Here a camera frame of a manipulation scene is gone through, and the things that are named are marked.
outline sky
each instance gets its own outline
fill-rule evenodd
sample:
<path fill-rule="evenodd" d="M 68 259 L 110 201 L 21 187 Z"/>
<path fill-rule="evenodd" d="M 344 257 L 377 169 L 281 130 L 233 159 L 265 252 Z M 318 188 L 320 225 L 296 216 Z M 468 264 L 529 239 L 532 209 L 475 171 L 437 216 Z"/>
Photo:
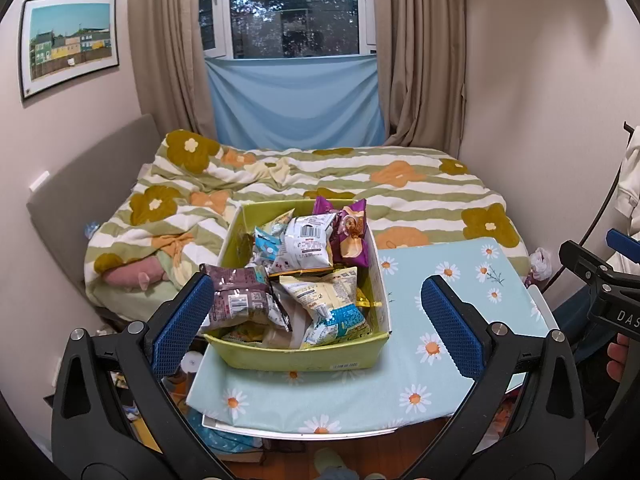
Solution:
<path fill-rule="evenodd" d="M 37 7 L 31 12 L 30 38 L 53 30 L 73 34 L 83 28 L 109 28 L 109 4 L 63 4 Z"/>

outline blue fabric under window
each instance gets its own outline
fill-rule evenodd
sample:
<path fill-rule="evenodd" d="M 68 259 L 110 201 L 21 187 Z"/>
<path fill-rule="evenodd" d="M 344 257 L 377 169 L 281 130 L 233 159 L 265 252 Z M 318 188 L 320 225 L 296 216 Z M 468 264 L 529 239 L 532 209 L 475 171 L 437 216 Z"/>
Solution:
<path fill-rule="evenodd" d="M 384 141 L 376 56 L 206 63 L 223 144 L 311 150 Z"/>

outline daisy pattern tablecloth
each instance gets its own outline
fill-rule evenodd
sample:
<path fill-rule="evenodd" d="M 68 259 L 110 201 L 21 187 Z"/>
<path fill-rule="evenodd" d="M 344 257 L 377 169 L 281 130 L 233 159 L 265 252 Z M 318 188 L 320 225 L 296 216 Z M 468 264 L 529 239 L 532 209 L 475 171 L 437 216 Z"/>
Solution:
<path fill-rule="evenodd" d="M 440 274 L 488 322 L 545 336 L 547 326 L 492 238 L 380 251 L 393 333 L 377 364 L 343 372 L 230 368 L 209 347 L 187 403 L 239 428 L 281 433 L 357 433 L 449 415 L 472 385 L 462 377 L 420 304 L 422 282 Z M 511 387 L 522 383 L 514 376 Z"/>

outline bed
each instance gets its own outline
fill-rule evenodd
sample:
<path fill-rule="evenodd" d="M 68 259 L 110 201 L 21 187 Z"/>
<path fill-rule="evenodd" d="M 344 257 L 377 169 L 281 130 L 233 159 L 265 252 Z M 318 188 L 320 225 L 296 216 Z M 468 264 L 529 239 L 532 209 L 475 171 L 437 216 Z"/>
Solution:
<path fill-rule="evenodd" d="M 136 178 L 146 162 L 152 164 Z M 161 139 L 152 118 L 143 116 L 50 178 L 28 209 L 92 305 L 102 314 L 147 320 L 198 264 L 216 263 L 240 203 L 318 194 L 366 198 L 379 250 L 490 236 L 520 276 L 529 272 L 500 194 L 462 162 L 425 148 L 242 152 L 183 130 Z M 91 222 L 102 225 L 87 244 L 83 231 Z M 158 258 L 167 279 L 146 291 L 101 279 L 108 269 L 149 256 Z"/>

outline wooden floor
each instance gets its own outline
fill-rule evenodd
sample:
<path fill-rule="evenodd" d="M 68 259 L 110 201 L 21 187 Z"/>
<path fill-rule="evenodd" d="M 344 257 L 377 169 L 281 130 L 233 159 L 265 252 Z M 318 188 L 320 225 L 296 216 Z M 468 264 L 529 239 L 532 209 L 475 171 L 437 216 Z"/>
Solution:
<path fill-rule="evenodd" d="M 364 478 L 381 473 L 389 480 L 398 478 L 423 452 L 444 427 L 443 418 L 400 428 L 395 433 L 340 440 L 311 442 L 299 453 L 267 452 L 262 464 L 227 463 L 238 478 L 264 480 L 312 480 L 318 476 L 314 468 L 314 453 L 322 447 L 336 450 L 347 467 Z"/>

